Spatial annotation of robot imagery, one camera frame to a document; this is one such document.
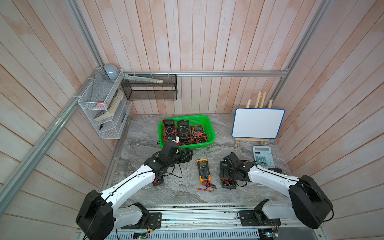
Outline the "orange Victor multimeter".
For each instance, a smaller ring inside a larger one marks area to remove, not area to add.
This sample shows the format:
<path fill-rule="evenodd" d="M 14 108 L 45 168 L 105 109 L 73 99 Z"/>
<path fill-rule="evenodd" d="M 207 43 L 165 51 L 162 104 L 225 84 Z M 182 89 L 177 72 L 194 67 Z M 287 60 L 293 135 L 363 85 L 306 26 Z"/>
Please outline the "orange Victor multimeter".
<path fill-rule="evenodd" d="M 205 134 L 204 128 L 202 125 L 192 126 L 192 132 L 196 144 L 206 143 L 208 136 Z"/>

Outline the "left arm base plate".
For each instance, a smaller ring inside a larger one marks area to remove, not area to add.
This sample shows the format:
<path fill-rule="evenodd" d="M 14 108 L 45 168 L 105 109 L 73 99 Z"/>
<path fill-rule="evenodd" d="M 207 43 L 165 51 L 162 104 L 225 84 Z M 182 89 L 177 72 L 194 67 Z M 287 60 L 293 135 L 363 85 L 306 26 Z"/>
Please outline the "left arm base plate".
<path fill-rule="evenodd" d="M 121 227 L 121 229 L 128 230 L 128 229 L 147 228 L 147 229 L 155 230 L 155 229 L 161 228 L 162 213 L 149 212 L 148 209 L 146 209 L 140 203 L 134 203 L 134 204 L 128 206 L 128 208 L 132 209 L 133 206 L 135 206 L 137 209 L 139 209 L 141 211 L 141 213 L 142 213 L 141 218 L 139 219 L 139 221 L 135 225 L 133 225 L 133 224 L 125 225 L 125 226 Z"/>

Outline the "large red multimeter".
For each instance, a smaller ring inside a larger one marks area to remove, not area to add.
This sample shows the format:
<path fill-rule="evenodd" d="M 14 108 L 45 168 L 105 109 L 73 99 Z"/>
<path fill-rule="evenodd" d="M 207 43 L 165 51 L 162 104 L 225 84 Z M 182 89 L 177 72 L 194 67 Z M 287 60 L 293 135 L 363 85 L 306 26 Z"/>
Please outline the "large red multimeter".
<path fill-rule="evenodd" d="M 177 128 L 174 120 L 165 119 L 163 120 L 163 137 L 164 141 L 168 141 L 169 135 L 177 135 Z"/>

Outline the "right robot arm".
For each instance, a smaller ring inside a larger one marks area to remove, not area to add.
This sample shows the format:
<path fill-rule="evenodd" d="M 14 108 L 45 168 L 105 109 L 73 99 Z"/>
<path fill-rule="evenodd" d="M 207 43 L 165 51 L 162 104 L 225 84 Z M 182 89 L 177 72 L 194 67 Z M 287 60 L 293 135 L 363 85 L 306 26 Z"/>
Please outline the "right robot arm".
<path fill-rule="evenodd" d="M 235 153 L 224 157 L 229 176 L 236 181 L 261 184 L 290 199 L 289 203 L 276 204 L 269 199 L 261 201 L 253 211 L 239 211 L 243 226 L 280 225 L 281 219 L 300 221 L 311 229 L 334 217 L 332 202 L 316 181 L 307 175 L 294 177 L 261 167 L 256 162 L 240 160 Z"/>

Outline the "small black multimeter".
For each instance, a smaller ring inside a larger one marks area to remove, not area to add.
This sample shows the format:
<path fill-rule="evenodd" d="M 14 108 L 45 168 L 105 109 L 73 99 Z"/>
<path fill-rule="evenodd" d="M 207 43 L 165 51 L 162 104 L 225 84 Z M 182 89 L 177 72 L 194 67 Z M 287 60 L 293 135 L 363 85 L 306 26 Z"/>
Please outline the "small black multimeter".
<path fill-rule="evenodd" d="M 161 185 L 161 184 L 163 184 L 163 183 L 164 183 L 164 178 L 163 178 L 163 176 L 159 176 L 157 179 L 155 179 L 155 180 L 153 181 L 153 186 L 156 187 L 156 186 L 159 186 L 159 185 Z"/>

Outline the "yellow multimeter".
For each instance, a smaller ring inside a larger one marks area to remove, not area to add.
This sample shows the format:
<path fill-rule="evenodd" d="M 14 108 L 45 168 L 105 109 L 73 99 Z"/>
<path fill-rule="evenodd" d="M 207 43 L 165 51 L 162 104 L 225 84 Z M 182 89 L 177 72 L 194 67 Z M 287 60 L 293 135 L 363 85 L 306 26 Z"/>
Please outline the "yellow multimeter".
<path fill-rule="evenodd" d="M 197 188 L 197 190 L 205 192 L 213 192 L 217 187 L 211 183 L 212 176 L 209 170 L 209 164 L 207 159 L 202 159 L 197 161 L 197 166 L 200 175 L 200 182 L 204 188 Z"/>

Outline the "green DT9205A multimeter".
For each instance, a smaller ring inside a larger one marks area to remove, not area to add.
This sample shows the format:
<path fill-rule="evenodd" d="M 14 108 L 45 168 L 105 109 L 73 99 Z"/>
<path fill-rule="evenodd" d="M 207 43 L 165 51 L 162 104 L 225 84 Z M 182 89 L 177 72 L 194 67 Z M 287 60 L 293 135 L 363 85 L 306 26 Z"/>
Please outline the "green DT9205A multimeter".
<path fill-rule="evenodd" d="M 186 145 L 193 140 L 189 120 L 178 121 L 178 136 L 181 145 Z"/>

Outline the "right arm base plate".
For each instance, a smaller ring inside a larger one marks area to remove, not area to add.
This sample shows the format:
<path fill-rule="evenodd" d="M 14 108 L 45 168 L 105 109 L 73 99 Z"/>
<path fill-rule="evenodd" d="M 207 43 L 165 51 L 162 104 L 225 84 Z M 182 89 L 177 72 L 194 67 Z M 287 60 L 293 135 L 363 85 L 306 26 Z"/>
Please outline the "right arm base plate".
<path fill-rule="evenodd" d="M 263 212 L 263 206 L 270 200 L 261 201 L 254 210 L 251 211 L 239 211 L 237 213 L 238 218 L 241 220 L 243 227 L 253 226 L 280 226 L 280 219 L 269 219 Z"/>

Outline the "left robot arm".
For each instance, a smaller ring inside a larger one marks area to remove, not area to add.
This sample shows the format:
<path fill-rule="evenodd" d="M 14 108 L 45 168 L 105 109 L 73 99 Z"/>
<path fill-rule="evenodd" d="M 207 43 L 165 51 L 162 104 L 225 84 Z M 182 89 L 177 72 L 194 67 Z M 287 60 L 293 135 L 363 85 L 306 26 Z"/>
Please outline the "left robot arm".
<path fill-rule="evenodd" d="M 190 162 L 193 154 L 189 148 L 182 149 L 176 142 L 167 142 L 126 179 L 100 193 L 95 190 L 89 192 L 76 217 L 84 238 L 104 240 L 117 229 L 155 227 L 156 219 L 142 204 L 134 203 L 124 208 L 123 203 L 146 185 L 162 182 L 164 175 L 170 175 L 170 167 Z"/>

